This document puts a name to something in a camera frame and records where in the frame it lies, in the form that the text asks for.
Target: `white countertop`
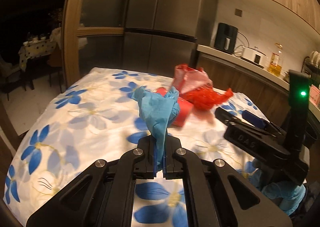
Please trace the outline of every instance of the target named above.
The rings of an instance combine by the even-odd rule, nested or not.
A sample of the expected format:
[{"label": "white countertop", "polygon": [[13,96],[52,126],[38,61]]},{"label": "white countertop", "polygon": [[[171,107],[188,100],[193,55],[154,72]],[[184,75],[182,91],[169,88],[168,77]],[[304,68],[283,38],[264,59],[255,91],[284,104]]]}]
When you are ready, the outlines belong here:
[{"label": "white countertop", "polygon": [[[227,62],[233,63],[233,64],[238,65],[240,67],[243,67],[243,68],[250,70],[254,73],[257,73],[257,74],[267,78],[268,80],[278,84],[282,88],[289,90],[289,84],[287,82],[285,82],[284,80],[278,78],[277,76],[274,76],[273,74],[269,73],[268,71],[254,65],[252,63],[249,63],[249,62],[246,62],[245,60],[237,58],[234,55],[227,54],[225,52],[222,52],[222,51],[219,51],[219,50],[216,50],[211,47],[204,46],[204,45],[198,45],[197,50],[200,52],[206,53],[208,55],[212,55],[214,57],[220,58],[220,59],[225,60]],[[314,104],[312,104],[311,102],[309,102],[309,109],[315,115],[315,117],[320,121],[320,109],[317,106],[315,106]]]}]

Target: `blue glove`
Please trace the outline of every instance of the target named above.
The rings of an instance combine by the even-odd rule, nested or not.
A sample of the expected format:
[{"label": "blue glove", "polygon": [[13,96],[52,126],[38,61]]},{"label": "blue glove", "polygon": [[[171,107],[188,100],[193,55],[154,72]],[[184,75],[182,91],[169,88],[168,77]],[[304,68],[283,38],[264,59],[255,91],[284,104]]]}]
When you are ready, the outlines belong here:
[{"label": "blue glove", "polygon": [[162,170],[167,127],[171,125],[180,111],[178,97],[179,92],[175,87],[172,87],[164,97],[159,93],[146,91],[142,86],[137,88],[132,95],[132,99],[138,102],[140,118],[145,121],[151,135],[156,139],[158,171]]},{"label": "blue glove", "polygon": [[[257,167],[260,167],[259,164],[260,162],[257,159],[254,159],[253,162],[247,162],[247,164],[245,165],[245,172],[252,173]],[[260,190],[263,195],[271,200],[283,198],[279,205],[279,208],[283,210],[287,215],[291,215],[298,208],[306,193],[305,186],[303,184],[301,186],[298,186],[292,181],[281,181],[278,183],[268,184],[261,188],[261,174],[262,170],[258,169],[256,172],[254,172],[253,175],[248,176],[249,182],[258,190]]]}]

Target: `stainless steel refrigerator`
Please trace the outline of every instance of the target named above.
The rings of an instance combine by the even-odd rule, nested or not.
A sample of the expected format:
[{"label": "stainless steel refrigerator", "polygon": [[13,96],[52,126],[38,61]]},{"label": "stainless steel refrigerator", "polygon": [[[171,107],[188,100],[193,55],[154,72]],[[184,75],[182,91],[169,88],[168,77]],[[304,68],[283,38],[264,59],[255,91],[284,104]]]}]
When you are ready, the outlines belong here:
[{"label": "stainless steel refrigerator", "polygon": [[194,65],[197,44],[209,45],[218,0],[129,0],[123,68],[172,77]]}]

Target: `white appliance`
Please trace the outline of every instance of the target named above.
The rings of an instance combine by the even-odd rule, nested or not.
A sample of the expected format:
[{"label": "white appliance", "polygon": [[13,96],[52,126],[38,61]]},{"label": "white appliance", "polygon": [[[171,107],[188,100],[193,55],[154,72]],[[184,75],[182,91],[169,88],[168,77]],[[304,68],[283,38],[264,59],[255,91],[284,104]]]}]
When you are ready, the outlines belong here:
[{"label": "white appliance", "polygon": [[259,66],[260,68],[264,68],[266,62],[266,55],[255,48],[243,47],[243,53],[241,59],[250,62],[254,65]]}]

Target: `sliding door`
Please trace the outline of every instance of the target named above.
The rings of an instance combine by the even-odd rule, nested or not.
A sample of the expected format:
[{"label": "sliding door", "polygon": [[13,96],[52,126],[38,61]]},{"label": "sliding door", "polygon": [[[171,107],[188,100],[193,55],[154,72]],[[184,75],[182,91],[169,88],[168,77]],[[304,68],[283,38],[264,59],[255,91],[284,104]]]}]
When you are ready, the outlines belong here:
[{"label": "sliding door", "polygon": [[128,0],[66,0],[62,48],[67,86],[93,67],[121,68]]}]

